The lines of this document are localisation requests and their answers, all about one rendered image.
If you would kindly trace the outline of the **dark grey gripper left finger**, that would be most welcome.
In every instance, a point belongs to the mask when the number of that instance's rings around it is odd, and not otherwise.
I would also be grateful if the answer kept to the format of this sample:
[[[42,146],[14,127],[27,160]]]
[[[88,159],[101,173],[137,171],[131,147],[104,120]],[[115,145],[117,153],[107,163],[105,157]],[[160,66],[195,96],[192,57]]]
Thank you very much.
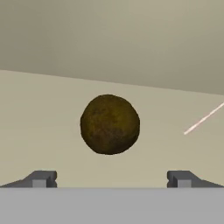
[[[5,184],[3,187],[56,187],[56,171],[33,171],[27,177]]]

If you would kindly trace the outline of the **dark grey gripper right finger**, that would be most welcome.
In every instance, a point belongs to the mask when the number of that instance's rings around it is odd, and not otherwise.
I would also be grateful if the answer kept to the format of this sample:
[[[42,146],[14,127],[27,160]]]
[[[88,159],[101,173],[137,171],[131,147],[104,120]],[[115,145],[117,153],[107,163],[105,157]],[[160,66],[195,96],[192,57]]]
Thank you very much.
[[[168,179],[167,187],[177,187],[177,188],[221,187],[221,185],[198,178],[190,171],[168,171],[167,179]]]

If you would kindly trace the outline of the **dark brown-green avocado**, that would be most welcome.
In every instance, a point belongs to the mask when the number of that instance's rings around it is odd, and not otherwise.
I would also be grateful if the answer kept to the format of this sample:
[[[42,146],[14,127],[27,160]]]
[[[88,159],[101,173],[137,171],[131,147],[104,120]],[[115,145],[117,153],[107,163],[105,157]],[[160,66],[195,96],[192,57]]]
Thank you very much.
[[[95,153],[123,153],[139,137],[140,118],[127,100],[112,94],[102,94],[84,109],[80,117],[80,134]]]

